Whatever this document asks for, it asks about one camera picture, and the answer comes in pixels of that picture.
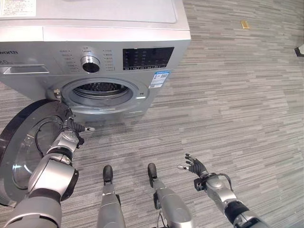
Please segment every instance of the washing machine door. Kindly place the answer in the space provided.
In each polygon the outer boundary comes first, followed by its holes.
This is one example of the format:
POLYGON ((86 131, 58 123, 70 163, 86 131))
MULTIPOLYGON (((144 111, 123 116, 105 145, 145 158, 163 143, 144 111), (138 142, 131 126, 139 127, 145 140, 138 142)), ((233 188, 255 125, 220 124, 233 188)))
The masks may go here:
POLYGON ((0 135, 0 204, 16 206, 28 192, 28 181, 72 116, 64 103, 36 101, 20 111, 0 135))

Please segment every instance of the silver washing machine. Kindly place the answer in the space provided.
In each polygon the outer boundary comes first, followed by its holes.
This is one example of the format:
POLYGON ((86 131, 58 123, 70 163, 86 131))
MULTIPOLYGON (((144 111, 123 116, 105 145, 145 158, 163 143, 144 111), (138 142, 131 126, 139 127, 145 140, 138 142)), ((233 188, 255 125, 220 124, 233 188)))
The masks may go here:
POLYGON ((77 122, 143 115, 190 42, 182 0, 19 4, 0 10, 0 81, 77 122))

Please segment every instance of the label sticker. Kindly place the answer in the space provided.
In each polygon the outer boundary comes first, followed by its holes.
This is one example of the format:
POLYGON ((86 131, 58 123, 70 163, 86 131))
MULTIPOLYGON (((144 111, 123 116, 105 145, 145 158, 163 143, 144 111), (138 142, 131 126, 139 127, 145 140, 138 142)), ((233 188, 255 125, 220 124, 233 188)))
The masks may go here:
POLYGON ((169 74, 170 74, 170 71, 156 72, 150 83, 149 89, 161 87, 169 74))
POLYGON ((0 0, 0 17, 34 17, 36 0, 0 0))

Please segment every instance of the washing machine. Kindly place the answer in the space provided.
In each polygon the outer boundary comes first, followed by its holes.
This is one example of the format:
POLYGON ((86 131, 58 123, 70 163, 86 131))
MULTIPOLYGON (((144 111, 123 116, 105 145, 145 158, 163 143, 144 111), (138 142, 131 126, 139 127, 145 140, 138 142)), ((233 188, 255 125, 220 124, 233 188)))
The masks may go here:
POLYGON ((0 3, 0 81, 35 101, 0 135, 0 204, 14 207, 66 119, 143 115, 190 32, 182 0, 0 3))

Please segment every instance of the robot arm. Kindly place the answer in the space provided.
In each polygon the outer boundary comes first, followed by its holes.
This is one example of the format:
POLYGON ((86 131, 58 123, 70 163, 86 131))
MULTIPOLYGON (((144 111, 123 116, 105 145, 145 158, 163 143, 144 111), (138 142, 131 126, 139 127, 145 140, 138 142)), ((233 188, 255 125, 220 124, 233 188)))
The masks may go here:
POLYGON ((206 167, 193 156, 186 154, 187 164, 190 166, 178 165, 179 169, 189 170, 199 176, 194 180, 194 187, 197 191, 204 190, 215 202, 218 209, 227 217, 235 228, 269 228, 269 226, 250 211, 233 193, 230 179, 225 174, 209 173, 206 167), (230 189, 225 186, 219 176, 226 176, 230 183, 230 189))
POLYGON ((58 135, 28 182, 28 194, 13 210, 5 228, 59 228, 60 202, 67 199, 78 180, 72 166, 79 135, 68 128, 58 135))

